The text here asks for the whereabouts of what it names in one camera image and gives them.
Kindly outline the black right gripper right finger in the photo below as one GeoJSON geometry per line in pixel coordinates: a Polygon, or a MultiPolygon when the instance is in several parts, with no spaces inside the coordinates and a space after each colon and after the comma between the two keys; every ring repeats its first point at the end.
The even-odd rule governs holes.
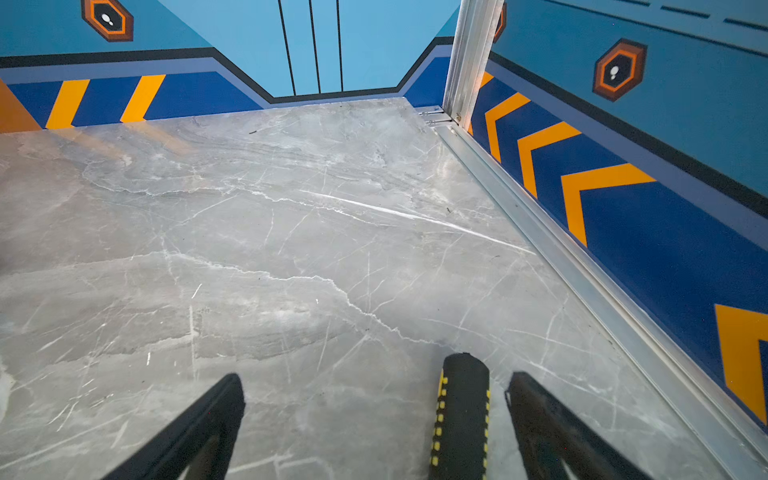
{"type": "Polygon", "coordinates": [[[528,373],[513,373],[505,399],[529,479],[649,477],[528,373]]]}

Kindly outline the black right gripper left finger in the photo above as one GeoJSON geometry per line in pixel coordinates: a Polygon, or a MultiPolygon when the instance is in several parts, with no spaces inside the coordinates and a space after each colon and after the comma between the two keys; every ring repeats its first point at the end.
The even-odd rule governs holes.
{"type": "Polygon", "coordinates": [[[105,477],[223,479],[244,410],[241,379],[229,373],[105,477]]]}

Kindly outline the black yellow handled screwdriver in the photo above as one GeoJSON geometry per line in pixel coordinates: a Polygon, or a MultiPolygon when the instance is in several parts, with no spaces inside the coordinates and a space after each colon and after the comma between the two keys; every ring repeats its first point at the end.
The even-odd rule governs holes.
{"type": "Polygon", "coordinates": [[[487,477],[490,373],[469,353],[444,359],[429,456],[430,479],[487,477]]]}

